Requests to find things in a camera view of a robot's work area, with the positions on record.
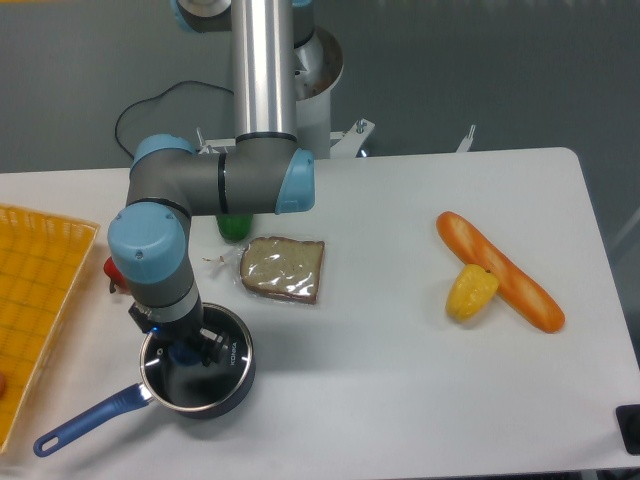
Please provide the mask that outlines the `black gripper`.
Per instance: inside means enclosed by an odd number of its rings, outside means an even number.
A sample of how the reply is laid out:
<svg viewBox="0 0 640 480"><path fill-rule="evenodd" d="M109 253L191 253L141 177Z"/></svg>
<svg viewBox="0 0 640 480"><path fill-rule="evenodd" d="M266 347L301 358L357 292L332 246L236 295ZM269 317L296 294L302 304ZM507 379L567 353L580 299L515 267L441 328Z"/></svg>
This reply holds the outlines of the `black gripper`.
<svg viewBox="0 0 640 480"><path fill-rule="evenodd" d="M230 336L224 331L215 332L202 327L204 308L200 298L187 313L171 314L169 320L161 320L161 311L161 308L152 309L134 302L128 313L144 334L152 334L171 344L180 344L194 352L200 351L204 367L219 364L226 358Z"/></svg>

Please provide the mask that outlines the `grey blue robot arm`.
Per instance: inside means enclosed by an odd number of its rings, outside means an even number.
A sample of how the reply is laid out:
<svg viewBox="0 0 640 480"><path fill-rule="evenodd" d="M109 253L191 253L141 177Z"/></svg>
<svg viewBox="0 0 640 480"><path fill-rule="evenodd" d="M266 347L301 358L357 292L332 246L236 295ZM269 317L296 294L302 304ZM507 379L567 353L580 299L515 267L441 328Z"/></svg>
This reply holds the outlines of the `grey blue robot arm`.
<svg viewBox="0 0 640 480"><path fill-rule="evenodd" d="M172 8L188 30L232 34L235 148L198 153L171 135L142 141L108 244L139 328L168 343L177 362L209 364L221 358L224 341L204 323L188 254L191 220L313 207L314 159L297 138L294 49L298 32L314 23L306 1L176 1Z"/></svg>

